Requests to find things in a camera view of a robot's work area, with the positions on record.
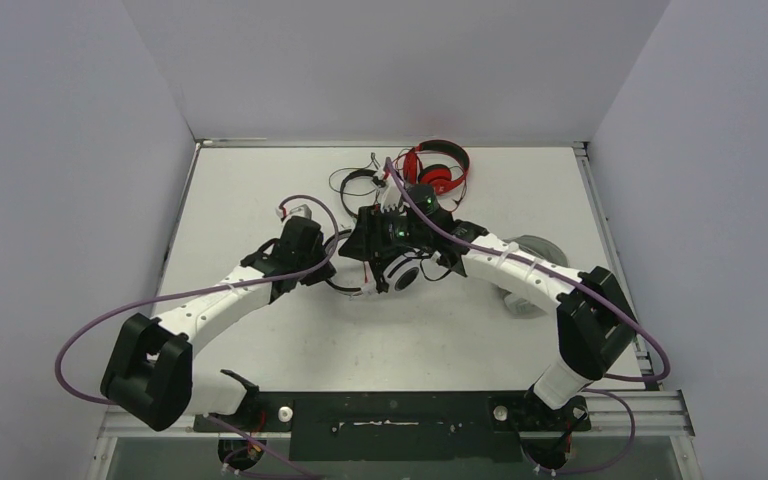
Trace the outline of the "black white striped headphones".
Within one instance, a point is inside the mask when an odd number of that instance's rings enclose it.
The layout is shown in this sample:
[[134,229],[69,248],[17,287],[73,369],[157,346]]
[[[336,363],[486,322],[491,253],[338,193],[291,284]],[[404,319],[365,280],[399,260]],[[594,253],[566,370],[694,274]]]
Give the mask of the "black white striped headphones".
[[[348,238],[352,230],[340,230],[337,234],[330,236],[324,242],[326,249],[330,247],[338,248]],[[428,280],[424,272],[423,263],[431,260],[437,254],[430,246],[423,246],[412,240],[412,243],[418,247],[416,253],[408,253],[391,259],[385,259],[378,262],[360,262],[364,272],[364,281],[360,286],[343,286],[334,280],[327,280],[326,284],[333,290],[349,297],[359,297],[371,294],[401,292],[410,287],[419,277]]]

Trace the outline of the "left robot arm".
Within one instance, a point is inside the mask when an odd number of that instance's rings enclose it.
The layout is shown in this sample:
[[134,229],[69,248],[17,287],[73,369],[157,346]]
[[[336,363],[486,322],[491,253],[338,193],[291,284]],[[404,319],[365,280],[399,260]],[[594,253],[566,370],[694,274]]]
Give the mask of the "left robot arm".
[[258,419],[257,385],[228,369],[199,373],[196,356],[244,316],[299,285],[331,278],[334,250],[302,204],[283,209],[281,234],[244,257],[218,284],[152,318],[122,325],[100,392],[155,431],[184,415],[219,414],[236,430]]

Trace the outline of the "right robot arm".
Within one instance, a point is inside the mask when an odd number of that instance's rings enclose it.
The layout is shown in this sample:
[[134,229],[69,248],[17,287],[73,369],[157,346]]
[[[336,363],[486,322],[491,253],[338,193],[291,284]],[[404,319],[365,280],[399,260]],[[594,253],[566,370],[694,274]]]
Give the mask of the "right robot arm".
[[566,405],[605,378],[637,333],[615,275],[602,267],[575,270],[529,254],[475,223],[456,219],[426,185],[400,191],[384,184],[384,205],[359,208],[340,256],[365,262],[377,287],[390,288],[387,264],[411,254],[437,256],[443,268],[487,281],[555,319],[558,358],[530,387],[526,414],[536,426],[561,420]]

